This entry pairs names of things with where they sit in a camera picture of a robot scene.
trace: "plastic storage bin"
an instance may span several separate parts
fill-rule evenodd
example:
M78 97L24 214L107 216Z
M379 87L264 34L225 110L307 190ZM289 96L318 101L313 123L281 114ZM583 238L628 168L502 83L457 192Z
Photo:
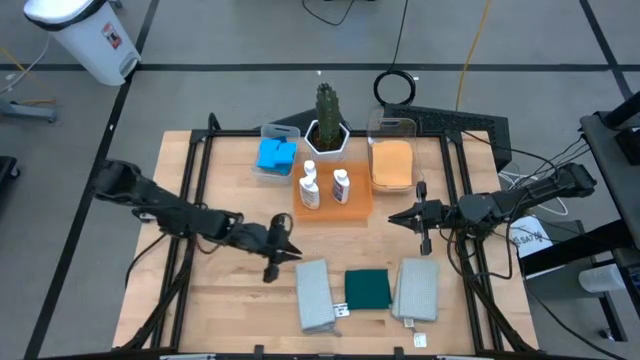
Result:
M420 166L416 146L417 126L415 121L411 119L384 119L374 118L369 121L367 126L367 141L369 152L369 173L371 175L371 187L374 191L385 193L404 193L415 188L420 179ZM408 144L411 152L411 162L406 170L409 175L406 184L389 185L376 182L374 174L374 150L373 147L387 141L401 141Z
M124 84L140 62L140 54L105 0L29 0L24 14L103 84Z
M282 136L287 139L287 142L293 142L296 143L298 147L300 146L300 144L298 143L298 140L300 140L300 129L298 129L297 127L277 124L265 124L260 128L260 141L262 141L262 139L273 139ZM299 152L300 149L296 151L293 157L293 166L291 167L291 171L289 172L289 174L281 175L276 172L263 170L256 165L258 159L260 158L260 145L258 145L258 149L256 149L256 161L253 162L251 170L259 180L277 184L290 184L291 175L293 174L293 167L296 164L296 158L298 157Z

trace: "lotion bottle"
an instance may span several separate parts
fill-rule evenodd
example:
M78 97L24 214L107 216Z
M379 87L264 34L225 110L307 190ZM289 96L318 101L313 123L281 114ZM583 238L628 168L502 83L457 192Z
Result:
M304 162L304 173L307 174L307 176L311 176L313 181L316 183L318 182L316 180L318 177L318 173L316 172L316 163L314 163L313 160L307 160Z
M333 171L333 198L340 204L346 204L349 198L349 187L351 186L347 170L338 169Z
M312 210L320 207L320 189L314 180L311 176L300 178L300 199L304 206Z

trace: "plant pot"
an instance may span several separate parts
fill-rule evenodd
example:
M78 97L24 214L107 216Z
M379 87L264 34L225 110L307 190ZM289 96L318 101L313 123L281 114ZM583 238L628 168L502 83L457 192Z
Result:
M311 132L318 126L318 120L313 120L311 125L309 125L309 129L307 130L307 134L304 136L304 141L309 145L311 149L311 158L315 162L341 162L347 157L346 148L347 141L349 141L349 130L340 124L340 129L344 133L344 140L342 141L342 145L338 150L332 151L318 151L316 150L313 143L311 143Z

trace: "bottle label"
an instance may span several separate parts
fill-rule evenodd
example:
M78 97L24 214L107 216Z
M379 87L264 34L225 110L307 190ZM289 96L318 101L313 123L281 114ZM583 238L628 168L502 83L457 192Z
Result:
M314 203L313 200L314 200L315 197L313 196L312 193L310 193L310 192L308 192L306 190L302 190L300 193L302 194L302 202L303 203L305 203L307 205L313 205L313 203Z
M333 197L338 201L342 201L342 195L344 193L344 187L339 182L333 182Z

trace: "blue sponge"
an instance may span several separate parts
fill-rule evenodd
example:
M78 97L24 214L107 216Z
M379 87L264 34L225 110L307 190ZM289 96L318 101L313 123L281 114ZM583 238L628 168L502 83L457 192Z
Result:
M263 139L260 142L260 156L256 165L265 170L273 170L276 165L274 155L278 150L278 146L280 146L280 140Z
M297 149L298 144L286 142L285 137L263 139L260 142L260 156L256 165L263 170L288 175Z
M293 164L293 157L296 155L296 149L298 144L296 143L281 143L276 150L273 161L276 165L291 165Z

